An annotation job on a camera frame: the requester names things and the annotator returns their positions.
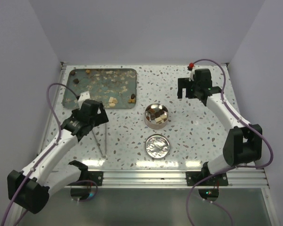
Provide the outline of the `white chocolate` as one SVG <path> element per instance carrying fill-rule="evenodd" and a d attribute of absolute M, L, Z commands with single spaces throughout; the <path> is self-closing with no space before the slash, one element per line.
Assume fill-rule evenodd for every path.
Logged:
<path fill-rule="evenodd" d="M 161 117 L 158 117 L 158 118 L 155 119 L 156 124 L 161 124 L 162 121 L 163 121 L 163 119 Z"/>

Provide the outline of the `metal tweezers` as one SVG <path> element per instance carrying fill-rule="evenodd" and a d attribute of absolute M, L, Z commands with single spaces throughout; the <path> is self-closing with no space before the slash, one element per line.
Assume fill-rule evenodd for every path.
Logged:
<path fill-rule="evenodd" d="M 96 142 L 96 146 L 101 154 L 101 157 L 106 159 L 107 157 L 107 124 L 95 127 L 92 130 L 93 138 Z"/>

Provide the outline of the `embossed silver tin lid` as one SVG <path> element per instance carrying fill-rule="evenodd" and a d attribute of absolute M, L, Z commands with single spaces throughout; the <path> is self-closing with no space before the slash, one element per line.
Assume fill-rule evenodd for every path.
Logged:
<path fill-rule="evenodd" d="M 168 139 L 160 134 L 149 136 L 144 143 L 145 152 L 153 159 L 165 158 L 171 149 Z"/>

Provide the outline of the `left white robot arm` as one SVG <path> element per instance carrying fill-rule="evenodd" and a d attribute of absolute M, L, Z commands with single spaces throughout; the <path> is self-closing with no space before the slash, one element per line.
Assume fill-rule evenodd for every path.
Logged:
<path fill-rule="evenodd" d="M 88 167 L 79 161 L 71 161 L 65 170 L 53 172 L 53 169 L 93 128 L 107 122 L 102 102 L 84 100 L 63 121 L 58 134 L 44 151 L 20 172 L 13 170 L 9 173 L 7 183 L 10 201 L 36 214 L 55 192 L 67 185 L 96 186 L 88 173 Z"/>

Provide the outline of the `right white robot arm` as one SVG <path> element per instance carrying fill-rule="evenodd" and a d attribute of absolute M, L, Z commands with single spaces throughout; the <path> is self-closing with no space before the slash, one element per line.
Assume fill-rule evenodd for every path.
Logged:
<path fill-rule="evenodd" d="M 197 69 L 189 78 L 177 80 L 177 97 L 198 99 L 219 119 L 227 134 L 220 156 L 203 164 L 201 181 L 211 185 L 217 180 L 217 173 L 241 164 L 257 161 L 262 155 L 262 128 L 245 120 L 222 96 L 222 89 L 213 86 L 209 69 Z"/>

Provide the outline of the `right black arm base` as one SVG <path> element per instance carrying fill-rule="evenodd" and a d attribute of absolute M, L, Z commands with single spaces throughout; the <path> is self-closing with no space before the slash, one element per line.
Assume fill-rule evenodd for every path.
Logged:
<path fill-rule="evenodd" d="M 194 186 L 201 180 L 204 180 L 209 175 L 205 175 L 200 171 L 187 171 L 185 173 L 186 184 L 187 186 Z M 217 176 L 210 177 L 209 179 L 204 180 L 199 183 L 199 186 L 228 186 L 227 174 L 219 174 Z"/>

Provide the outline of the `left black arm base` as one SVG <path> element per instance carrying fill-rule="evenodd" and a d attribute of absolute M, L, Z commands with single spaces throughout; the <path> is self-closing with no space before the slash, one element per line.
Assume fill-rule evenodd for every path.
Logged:
<path fill-rule="evenodd" d="M 103 178 L 103 171 L 85 171 L 78 179 L 68 182 L 67 186 L 95 186 L 95 184 L 102 186 Z"/>

